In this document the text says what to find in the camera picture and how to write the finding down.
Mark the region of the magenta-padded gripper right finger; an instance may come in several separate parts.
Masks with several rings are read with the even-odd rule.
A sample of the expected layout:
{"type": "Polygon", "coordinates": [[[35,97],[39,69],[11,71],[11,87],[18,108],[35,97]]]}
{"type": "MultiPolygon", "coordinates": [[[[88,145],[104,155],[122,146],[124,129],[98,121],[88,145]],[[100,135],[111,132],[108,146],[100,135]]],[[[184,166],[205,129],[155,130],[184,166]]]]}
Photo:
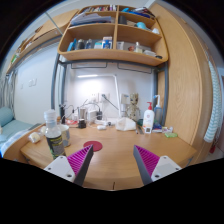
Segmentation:
{"type": "Polygon", "coordinates": [[[181,170],[181,167],[168,156],[159,157],[137,145],[133,148],[133,155],[144,185],[148,185],[181,170]]]}

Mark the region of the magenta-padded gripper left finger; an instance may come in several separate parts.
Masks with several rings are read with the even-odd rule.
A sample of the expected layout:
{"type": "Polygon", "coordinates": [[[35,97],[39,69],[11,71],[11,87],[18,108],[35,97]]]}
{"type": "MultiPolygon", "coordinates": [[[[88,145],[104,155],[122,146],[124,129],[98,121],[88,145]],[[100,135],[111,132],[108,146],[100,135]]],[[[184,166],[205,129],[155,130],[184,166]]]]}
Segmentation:
{"type": "Polygon", "coordinates": [[[82,186],[90,161],[93,156],[93,146],[88,145],[83,149],[66,156],[59,156],[44,168],[56,176],[82,186]]]}

